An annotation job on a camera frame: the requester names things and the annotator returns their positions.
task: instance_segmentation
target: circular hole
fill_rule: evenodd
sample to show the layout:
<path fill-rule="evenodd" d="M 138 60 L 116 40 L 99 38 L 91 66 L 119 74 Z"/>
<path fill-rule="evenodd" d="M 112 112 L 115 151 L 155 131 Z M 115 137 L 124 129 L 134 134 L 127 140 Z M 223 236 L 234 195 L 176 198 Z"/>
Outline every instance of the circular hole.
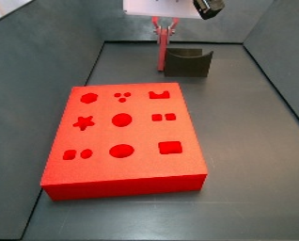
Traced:
<path fill-rule="evenodd" d="M 132 122 L 132 117 L 126 113 L 116 114 L 112 118 L 112 123 L 118 127 L 124 127 L 128 124 L 131 124 L 131 122 Z"/>
<path fill-rule="evenodd" d="M 110 150 L 110 154 L 111 154 L 115 158 L 126 158 L 126 157 L 130 156 L 134 152 L 135 152 L 134 147 L 130 146 L 130 145 L 127 145 L 127 144 L 116 145 L 116 146 L 112 147 L 111 150 Z"/>
<path fill-rule="evenodd" d="M 91 149 L 86 149 L 86 150 L 82 152 L 82 154 L 80 154 L 80 156 L 82 156 L 83 159 L 90 158 L 92 155 L 94 155 L 94 152 L 92 152 Z"/>

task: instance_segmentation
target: gray wall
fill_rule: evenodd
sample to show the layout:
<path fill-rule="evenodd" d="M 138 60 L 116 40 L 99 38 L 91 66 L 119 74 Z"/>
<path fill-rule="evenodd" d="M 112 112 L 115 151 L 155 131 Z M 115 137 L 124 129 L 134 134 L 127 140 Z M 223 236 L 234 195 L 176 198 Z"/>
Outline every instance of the gray wall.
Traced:
<path fill-rule="evenodd" d="M 277 0 L 244 43 L 299 117 L 299 0 Z"/>
<path fill-rule="evenodd" d="M 224 0 L 224 2 L 226 8 L 215 18 L 207 21 L 180 19 L 178 34 L 171 40 L 243 43 L 272 0 Z M 91 0 L 87 4 L 106 40 L 156 39 L 151 17 L 126 15 L 122 0 Z M 171 19 L 164 18 L 162 25 L 170 24 Z"/>
<path fill-rule="evenodd" d="M 24 232 L 70 90 L 102 45 L 76 0 L 34 1 L 0 22 L 0 239 Z"/>

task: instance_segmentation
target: white robot part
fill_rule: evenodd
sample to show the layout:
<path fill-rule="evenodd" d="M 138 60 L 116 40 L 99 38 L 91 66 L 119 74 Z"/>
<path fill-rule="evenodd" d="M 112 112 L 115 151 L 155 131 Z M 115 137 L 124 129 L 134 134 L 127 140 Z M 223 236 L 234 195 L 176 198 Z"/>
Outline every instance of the white robot part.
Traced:
<path fill-rule="evenodd" d="M 123 0 L 128 15 L 200 19 L 192 0 Z"/>

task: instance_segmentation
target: black shape piece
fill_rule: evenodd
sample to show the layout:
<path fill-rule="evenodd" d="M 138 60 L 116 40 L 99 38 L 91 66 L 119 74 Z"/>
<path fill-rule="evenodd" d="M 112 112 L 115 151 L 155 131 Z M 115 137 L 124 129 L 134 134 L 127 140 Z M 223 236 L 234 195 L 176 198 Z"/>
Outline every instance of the black shape piece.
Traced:
<path fill-rule="evenodd" d="M 204 20 L 214 18 L 224 9 L 223 0 L 194 0 L 194 5 Z"/>
<path fill-rule="evenodd" d="M 207 77 L 214 51 L 203 56 L 203 49 L 168 48 L 164 76 Z"/>

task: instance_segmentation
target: shape sorter board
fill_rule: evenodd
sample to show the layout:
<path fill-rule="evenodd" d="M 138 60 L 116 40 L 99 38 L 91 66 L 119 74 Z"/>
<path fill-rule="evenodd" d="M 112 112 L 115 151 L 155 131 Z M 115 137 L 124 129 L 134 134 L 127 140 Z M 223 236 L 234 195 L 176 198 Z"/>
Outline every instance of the shape sorter board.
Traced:
<path fill-rule="evenodd" d="M 52 200 L 200 190 L 206 175 L 178 83 L 72 89 L 42 179 Z"/>

